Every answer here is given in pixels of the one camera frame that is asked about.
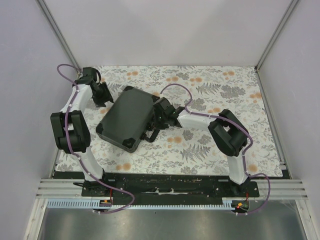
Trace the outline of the black poker set case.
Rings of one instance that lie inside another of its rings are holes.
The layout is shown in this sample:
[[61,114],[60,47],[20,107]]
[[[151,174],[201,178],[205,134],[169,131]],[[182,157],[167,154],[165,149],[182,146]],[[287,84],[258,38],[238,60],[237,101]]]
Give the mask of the black poker set case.
[[133,86],[126,86],[95,128],[97,135],[114,146],[133,153],[154,116],[160,98]]

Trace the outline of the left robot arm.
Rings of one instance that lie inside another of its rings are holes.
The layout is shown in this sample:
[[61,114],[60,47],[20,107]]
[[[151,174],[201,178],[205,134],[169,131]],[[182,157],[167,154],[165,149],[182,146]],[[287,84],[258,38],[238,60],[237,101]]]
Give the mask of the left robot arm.
[[102,179],[104,170],[92,153],[91,133],[84,111],[89,100],[101,108],[114,99],[96,68],[84,67],[81,73],[77,80],[66,77],[72,84],[71,95],[59,112],[51,114],[50,122],[57,148],[76,158],[85,180],[94,182],[93,191],[103,197],[110,192],[110,184]]

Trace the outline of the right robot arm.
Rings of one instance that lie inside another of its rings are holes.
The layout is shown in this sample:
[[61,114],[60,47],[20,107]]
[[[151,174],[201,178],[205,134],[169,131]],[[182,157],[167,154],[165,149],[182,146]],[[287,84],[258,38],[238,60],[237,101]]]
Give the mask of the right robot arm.
[[249,175],[244,156],[253,140],[230,110],[224,109],[217,116],[207,115],[189,111],[186,107],[174,108],[164,97],[153,104],[153,109],[154,127],[158,130],[178,127],[209,132],[220,152],[227,157],[230,193],[240,197],[247,191]]

